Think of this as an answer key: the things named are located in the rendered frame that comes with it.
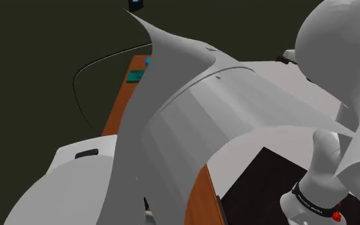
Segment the teal flat box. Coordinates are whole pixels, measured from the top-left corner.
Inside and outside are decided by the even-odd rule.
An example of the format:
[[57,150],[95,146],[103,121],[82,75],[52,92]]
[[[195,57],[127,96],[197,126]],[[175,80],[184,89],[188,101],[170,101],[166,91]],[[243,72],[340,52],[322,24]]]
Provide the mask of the teal flat box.
[[128,72],[126,83],[138,83],[144,75],[144,70],[131,70]]

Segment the dark device with blue screen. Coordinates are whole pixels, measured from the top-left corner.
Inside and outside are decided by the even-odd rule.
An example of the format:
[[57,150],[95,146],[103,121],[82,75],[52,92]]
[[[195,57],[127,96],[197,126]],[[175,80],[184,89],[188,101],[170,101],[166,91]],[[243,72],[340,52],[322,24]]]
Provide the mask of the dark device with blue screen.
[[129,12],[134,13],[144,7],[143,0],[128,0]]

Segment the large grey curved shell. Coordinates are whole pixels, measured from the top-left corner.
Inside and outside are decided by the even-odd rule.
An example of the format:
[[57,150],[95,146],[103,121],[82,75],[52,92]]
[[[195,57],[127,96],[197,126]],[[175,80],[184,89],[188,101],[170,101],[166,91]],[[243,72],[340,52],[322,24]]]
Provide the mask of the large grey curved shell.
[[143,22],[152,59],[121,117],[97,225],[224,225],[215,196],[195,184],[211,156],[260,128],[323,128],[334,122],[215,47]]

